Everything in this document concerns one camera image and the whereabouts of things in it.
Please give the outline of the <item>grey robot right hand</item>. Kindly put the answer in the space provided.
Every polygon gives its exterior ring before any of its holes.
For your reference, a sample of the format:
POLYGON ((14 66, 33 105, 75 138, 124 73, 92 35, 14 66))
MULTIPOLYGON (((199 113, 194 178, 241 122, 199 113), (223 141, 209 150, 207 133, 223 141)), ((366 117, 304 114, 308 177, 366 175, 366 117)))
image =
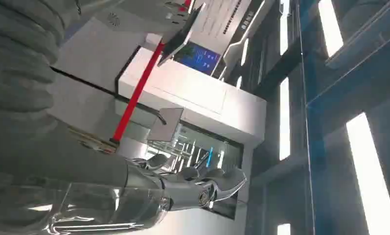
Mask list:
POLYGON ((153 227, 172 211, 234 195, 240 169, 188 181, 84 147, 66 125, 0 124, 0 235, 87 235, 153 227))

